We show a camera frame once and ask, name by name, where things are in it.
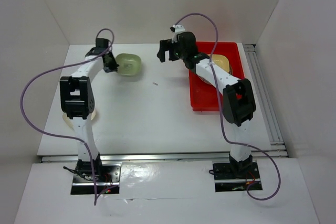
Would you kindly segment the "cream square panda dish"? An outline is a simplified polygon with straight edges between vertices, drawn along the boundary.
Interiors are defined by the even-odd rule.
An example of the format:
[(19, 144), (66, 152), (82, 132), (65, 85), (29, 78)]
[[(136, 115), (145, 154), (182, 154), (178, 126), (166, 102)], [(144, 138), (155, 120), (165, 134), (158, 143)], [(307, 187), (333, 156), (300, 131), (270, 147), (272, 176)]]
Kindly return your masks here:
[[(91, 122), (95, 122), (96, 120), (96, 116), (97, 116), (97, 110), (94, 109), (94, 111), (90, 114), (90, 118), (91, 118)], [(62, 119), (63, 121), (71, 128), (73, 129), (74, 125), (73, 125), (73, 122), (74, 121), (78, 121), (78, 120), (83, 120), (82, 118), (74, 118), (74, 119), (70, 119), (66, 113), (63, 113), (62, 114)]]

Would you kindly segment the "yellow square panda dish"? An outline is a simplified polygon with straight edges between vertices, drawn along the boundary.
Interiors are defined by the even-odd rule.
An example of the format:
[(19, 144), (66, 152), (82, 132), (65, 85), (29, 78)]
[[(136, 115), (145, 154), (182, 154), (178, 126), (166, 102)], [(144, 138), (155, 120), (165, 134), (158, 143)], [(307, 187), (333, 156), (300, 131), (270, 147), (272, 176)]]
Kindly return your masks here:
[(218, 66), (219, 68), (223, 69), (227, 73), (232, 73), (232, 68), (229, 63), (229, 60), (226, 56), (220, 54), (212, 54), (211, 55), (211, 63), (213, 66)]

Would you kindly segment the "red plastic bin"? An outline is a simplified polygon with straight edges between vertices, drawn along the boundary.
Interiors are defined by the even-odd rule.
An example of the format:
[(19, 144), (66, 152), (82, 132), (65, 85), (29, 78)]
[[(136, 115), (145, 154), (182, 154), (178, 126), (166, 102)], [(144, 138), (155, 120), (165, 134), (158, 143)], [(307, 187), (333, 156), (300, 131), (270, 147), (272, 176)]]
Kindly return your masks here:
[[(235, 42), (219, 42), (214, 54), (224, 55), (228, 58), (232, 68), (231, 75), (239, 79), (245, 78), (238, 46)], [(192, 71), (188, 72), (188, 77), (192, 109), (194, 111), (218, 111), (215, 87), (203, 81)]]

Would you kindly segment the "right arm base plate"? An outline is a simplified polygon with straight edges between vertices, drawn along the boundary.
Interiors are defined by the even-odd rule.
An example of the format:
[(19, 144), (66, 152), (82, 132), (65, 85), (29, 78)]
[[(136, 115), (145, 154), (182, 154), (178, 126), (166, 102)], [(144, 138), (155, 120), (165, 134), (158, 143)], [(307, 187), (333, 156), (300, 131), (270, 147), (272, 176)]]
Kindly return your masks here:
[(231, 192), (231, 191), (246, 191), (262, 190), (260, 173), (256, 162), (240, 175), (235, 175), (229, 163), (213, 163), (213, 168), (208, 171), (214, 177), (215, 191)]

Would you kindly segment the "green square panda dish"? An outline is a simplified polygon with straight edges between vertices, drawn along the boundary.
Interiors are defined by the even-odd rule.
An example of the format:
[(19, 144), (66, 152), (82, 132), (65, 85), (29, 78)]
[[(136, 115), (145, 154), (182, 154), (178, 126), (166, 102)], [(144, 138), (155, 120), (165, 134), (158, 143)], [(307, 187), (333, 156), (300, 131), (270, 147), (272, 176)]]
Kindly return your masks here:
[(132, 77), (140, 73), (142, 60), (138, 55), (122, 53), (116, 56), (119, 65), (117, 73), (122, 76)]

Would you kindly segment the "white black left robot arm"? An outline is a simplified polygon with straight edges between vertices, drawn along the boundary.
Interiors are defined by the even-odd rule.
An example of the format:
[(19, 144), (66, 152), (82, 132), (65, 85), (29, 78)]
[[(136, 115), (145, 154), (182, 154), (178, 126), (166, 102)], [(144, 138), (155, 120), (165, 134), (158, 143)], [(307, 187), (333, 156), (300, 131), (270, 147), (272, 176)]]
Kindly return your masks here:
[(115, 72), (118, 66), (111, 51), (111, 42), (97, 38), (95, 47), (85, 56), (85, 63), (70, 76), (60, 78), (61, 109), (72, 123), (75, 137), (80, 139), (76, 173), (93, 182), (103, 177), (104, 169), (93, 137), (95, 99), (91, 83), (101, 70)]

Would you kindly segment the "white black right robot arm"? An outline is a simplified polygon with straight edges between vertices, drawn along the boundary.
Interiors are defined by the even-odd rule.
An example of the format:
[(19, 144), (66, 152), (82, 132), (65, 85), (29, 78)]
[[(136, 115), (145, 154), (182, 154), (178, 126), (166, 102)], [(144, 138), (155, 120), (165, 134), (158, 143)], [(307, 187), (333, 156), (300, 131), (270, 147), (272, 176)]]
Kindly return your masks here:
[(253, 157), (249, 139), (249, 123), (256, 111), (256, 103), (248, 79), (239, 79), (229, 74), (213, 61), (213, 55), (199, 51), (195, 35), (184, 28), (172, 27), (171, 39), (161, 40), (157, 57), (165, 62), (182, 60), (187, 69), (194, 72), (217, 89), (221, 120), (232, 125), (235, 139), (226, 139), (231, 145), (229, 153), (229, 172), (235, 178), (242, 177), (250, 169)]

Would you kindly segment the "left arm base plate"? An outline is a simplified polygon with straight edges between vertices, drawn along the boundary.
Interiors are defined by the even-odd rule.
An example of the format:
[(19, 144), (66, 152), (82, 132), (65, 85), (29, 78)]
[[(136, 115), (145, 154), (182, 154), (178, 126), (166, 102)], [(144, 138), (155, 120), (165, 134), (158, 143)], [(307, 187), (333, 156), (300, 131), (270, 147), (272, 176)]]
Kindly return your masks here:
[[(96, 176), (97, 194), (114, 195), (120, 192), (121, 165), (107, 165), (103, 174)], [(74, 174), (71, 195), (93, 195), (94, 185), (91, 175)]]

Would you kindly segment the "aluminium rail frame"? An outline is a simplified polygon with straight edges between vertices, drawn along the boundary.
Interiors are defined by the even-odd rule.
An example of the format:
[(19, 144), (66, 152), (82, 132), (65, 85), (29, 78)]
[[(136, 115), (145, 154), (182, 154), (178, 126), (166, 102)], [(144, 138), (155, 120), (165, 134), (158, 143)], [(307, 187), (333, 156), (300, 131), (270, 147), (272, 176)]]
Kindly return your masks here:
[[(250, 122), (252, 145), (287, 157), (274, 122), (266, 116), (266, 103), (249, 67), (242, 43), (237, 43), (245, 76), (251, 81), (257, 110)], [(222, 136), (218, 112), (193, 111), (190, 105), (188, 71), (181, 61), (160, 63), (158, 44), (118, 44), (115, 55), (136, 54), (142, 70), (135, 77), (100, 71), (92, 83), (97, 110), (93, 133), (101, 158), (187, 159), (226, 157), (230, 145)], [(49, 111), (45, 131), (73, 135), (63, 121), (59, 84)], [(77, 141), (43, 135), (38, 149), (44, 161), (76, 161)]]

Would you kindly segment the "round floral patterned plate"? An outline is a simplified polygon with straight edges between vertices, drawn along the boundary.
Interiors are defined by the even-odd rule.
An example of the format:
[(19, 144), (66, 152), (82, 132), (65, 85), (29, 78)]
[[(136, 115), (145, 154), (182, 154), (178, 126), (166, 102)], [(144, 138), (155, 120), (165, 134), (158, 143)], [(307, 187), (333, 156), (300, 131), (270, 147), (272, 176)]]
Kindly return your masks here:
[(212, 85), (232, 85), (237, 82), (237, 79), (223, 70), (221, 67), (208, 60), (204, 60), (196, 64), (196, 74), (202, 77)]

